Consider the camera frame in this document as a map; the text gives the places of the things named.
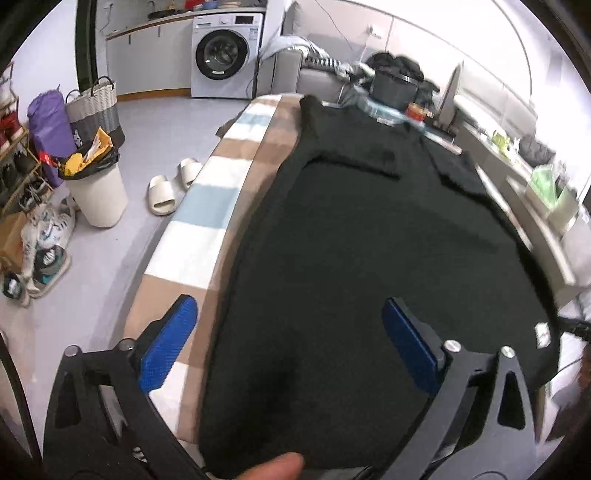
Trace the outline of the right hand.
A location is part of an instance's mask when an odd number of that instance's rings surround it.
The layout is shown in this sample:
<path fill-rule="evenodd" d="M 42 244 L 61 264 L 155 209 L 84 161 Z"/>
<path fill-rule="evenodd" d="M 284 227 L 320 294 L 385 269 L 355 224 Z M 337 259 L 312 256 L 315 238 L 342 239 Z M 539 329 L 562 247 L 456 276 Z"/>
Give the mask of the right hand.
<path fill-rule="evenodd" d="M 579 371 L 575 380 L 577 395 L 581 396 L 591 383 L 591 344 L 588 343 L 582 352 Z"/>

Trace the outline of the left hand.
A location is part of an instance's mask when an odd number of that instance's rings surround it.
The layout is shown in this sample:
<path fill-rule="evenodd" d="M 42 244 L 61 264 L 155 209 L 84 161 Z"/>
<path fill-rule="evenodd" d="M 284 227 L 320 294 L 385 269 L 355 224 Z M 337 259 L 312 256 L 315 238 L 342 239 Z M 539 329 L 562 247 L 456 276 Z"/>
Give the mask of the left hand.
<path fill-rule="evenodd" d="M 303 470 L 304 457 L 300 453 L 287 452 L 246 470 L 236 480 L 296 480 Z"/>

